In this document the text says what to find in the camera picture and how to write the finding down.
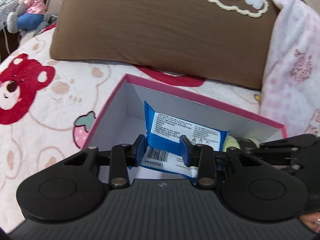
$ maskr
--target brown pillow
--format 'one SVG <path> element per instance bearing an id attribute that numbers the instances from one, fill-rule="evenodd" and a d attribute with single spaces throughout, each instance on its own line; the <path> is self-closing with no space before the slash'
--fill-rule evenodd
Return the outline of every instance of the brown pillow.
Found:
<path id="1" fill-rule="evenodd" d="M 109 59 L 261 89 L 278 10 L 245 0 L 63 0 L 57 60 Z M 236 5 L 243 11 L 228 10 Z"/>

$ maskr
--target pink shirt on plush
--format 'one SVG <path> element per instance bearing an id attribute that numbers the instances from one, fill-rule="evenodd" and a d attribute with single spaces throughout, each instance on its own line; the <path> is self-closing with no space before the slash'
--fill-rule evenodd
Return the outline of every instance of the pink shirt on plush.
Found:
<path id="1" fill-rule="evenodd" d="M 25 0 L 24 4 L 27 9 L 26 13 L 32 13 L 32 14 L 45 13 L 44 0 Z"/>

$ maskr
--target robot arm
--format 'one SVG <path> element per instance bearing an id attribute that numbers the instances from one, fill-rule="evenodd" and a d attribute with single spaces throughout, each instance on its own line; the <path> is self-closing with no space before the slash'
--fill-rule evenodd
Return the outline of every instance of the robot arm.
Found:
<path id="1" fill-rule="evenodd" d="M 232 147 L 222 153 L 181 136 L 185 165 L 198 166 L 196 183 L 135 179 L 132 185 L 127 167 L 140 164 L 144 135 L 111 151 L 89 147 L 20 184 L 17 201 L 26 221 L 9 237 L 314 240 L 299 217 L 312 193 L 304 178 L 320 164 L 319 147 L 316 137 L 303 135 L 261 144 L 251 154 Z M 108 184 L 98 179 L 101 166 L 109 166 Z"/>

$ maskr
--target product label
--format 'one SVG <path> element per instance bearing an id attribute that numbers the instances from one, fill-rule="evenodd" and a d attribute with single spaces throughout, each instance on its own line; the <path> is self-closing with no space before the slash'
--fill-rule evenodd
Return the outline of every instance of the product label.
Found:
<path id="1" fill-rule="evenodd" d="M 209 145 L 215 151 L 220 149 L 220 131 L 166 114 L 155 113 L 151 133 L 176 143 L 185 135 L 192 144 Z"/>
<path id="2" fill-rule="evenodd" d="M 196 178 L 198 173 L 198 167 L 185 166 L 180 156 L 150 146 L 147 147 L 141 166 L 175 172 L 191 178 Z"/>

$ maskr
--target pink gingham fabric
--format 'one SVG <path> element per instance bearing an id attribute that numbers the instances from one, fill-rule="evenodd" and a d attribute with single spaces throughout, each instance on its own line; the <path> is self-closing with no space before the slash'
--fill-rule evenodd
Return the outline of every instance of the pink gingham fabric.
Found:
<path id="1" fill-rule="evenodd" d="M 260 114 L 288 136 L 320 135 L 320 16 L 300 0 L 272 0 L 275 22 L 263 77 Z"/>

